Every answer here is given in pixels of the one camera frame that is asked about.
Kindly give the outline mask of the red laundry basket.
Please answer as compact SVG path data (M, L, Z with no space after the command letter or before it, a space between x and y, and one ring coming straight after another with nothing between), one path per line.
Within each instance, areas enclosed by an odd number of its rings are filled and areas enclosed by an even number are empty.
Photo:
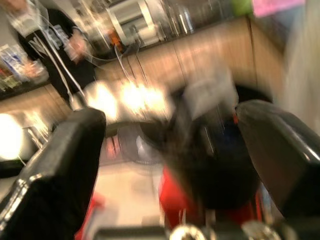
M102 166L74 240L94 240L103 228L203 226L207 213L186 194L167 166L145 174L125 164Z

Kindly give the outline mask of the silver countertop oven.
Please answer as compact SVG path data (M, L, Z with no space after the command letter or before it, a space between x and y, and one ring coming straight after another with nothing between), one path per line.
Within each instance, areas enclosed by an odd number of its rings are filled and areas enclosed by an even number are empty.
M142 47L165 40L146 0L119 0L111 3L107 12L120 41L126 46L137 40Z

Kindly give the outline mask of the shiny metal pot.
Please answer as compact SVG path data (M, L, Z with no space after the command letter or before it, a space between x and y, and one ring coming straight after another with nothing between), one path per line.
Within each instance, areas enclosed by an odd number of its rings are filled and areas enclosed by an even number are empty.
M171 30L175 36L187 35L194 32L189 10L184 5L169 5L167 14Z

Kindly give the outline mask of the wooden counter cabinet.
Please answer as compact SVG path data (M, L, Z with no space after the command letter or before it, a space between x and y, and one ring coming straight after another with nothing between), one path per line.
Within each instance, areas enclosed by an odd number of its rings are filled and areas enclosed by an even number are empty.
M200 70L215 64L229 68L240 100L274 102L283 88L284 58L265 32L250 18L241 17L167 41L96 69L99 80L119 82L125 73L137 82L173 90L191 81Z

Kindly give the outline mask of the person in black hoodie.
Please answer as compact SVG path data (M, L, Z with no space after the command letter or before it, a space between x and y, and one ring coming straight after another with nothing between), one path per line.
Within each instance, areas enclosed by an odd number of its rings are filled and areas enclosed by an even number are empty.
M87 39L69 16L46 8L40 0L0 0L12 33L26 53L25 74L36 77L36 61L44 66L59 96L69 102L95 80L87 60Z

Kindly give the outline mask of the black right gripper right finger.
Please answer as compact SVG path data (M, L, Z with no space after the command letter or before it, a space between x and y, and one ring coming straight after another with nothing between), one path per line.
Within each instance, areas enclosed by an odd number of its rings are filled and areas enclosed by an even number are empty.
M242 102L236 115L252 164L282 216L320 225L320 136L270 102Z

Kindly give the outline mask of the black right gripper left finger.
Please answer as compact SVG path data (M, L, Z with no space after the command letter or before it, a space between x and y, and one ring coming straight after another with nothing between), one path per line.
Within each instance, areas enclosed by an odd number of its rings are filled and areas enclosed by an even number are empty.
M96 182L105 114L72 112L0 201L0 240L74 240Z

